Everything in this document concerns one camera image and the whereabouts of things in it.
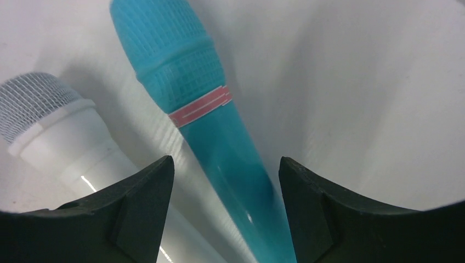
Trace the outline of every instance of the white surface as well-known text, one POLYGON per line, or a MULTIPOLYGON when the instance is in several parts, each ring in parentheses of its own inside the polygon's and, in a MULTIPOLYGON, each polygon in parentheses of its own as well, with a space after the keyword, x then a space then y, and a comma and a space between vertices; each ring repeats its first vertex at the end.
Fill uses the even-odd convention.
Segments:
MULTIPOLYGON (((136 81, 109 1, 0 1, 0 81, 52 73, 95 101, 135 164, 173 155, 173 204, 226 260, 251 261, 191 151, 136 81)), ((465 199, 462 3, 190 2, 216 42, 275 183, 279 158, 291 156, 390 204, 428 209, 465 199)), ((0 166, 1 209, 56 208, 73 199, 6 150, 0 166)))

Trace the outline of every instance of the microphone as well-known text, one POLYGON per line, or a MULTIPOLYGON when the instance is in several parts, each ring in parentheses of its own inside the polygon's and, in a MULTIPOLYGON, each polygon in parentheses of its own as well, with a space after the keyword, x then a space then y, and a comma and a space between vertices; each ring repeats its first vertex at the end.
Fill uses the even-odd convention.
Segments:
POLYGON ((137 79, 179 128, 256 259, 296 262, 282 201, 191 6, 113 0, 110 13, 137 79))
MULTIPOLYGON (((0 85, 0 135, 8 152, 80 197, 139 171, 111 138, 95 104, 47 73, 0 85)), ((226 263, 172 205, 158 252, 160 263, 226 263)))

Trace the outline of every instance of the mesh grille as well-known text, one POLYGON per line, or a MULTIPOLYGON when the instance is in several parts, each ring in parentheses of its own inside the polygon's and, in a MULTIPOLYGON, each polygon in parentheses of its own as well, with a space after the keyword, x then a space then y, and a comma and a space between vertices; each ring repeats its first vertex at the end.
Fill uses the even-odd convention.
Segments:
POLYGON ((27 73, 0 85, 0 135, 8 144, 43 117, 82 97, 47 73, 27 73))
POLYGON ((165 113, 225 84, 213 41, 188 1, 114 0, 110 13, 138 80, 165 113))

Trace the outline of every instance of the white microphone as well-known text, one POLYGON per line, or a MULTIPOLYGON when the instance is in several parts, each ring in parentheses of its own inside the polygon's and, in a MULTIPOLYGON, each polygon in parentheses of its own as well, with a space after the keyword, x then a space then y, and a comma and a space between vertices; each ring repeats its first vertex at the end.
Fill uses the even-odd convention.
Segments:
MULTIPOLYGON (((47 73, 0 85, 0 135, 11 155, 56 176, 80 197, 139 171, 111 138, 94 102, 47 73)), ((226 263, 172 205, 157 262, 226 263)))

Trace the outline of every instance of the microphone grille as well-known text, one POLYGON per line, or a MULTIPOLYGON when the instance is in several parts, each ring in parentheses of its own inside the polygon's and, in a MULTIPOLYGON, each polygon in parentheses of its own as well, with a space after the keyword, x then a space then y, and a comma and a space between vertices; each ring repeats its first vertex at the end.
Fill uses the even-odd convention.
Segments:
POLYGON ((8 143, 55 110, 82 97, 48 73, 31 72, 0 85, 0 135, 8 143))
POLYGON ((207 37, 186 0, 113 0, 110 14, 135 70, 198 38, 207 37))

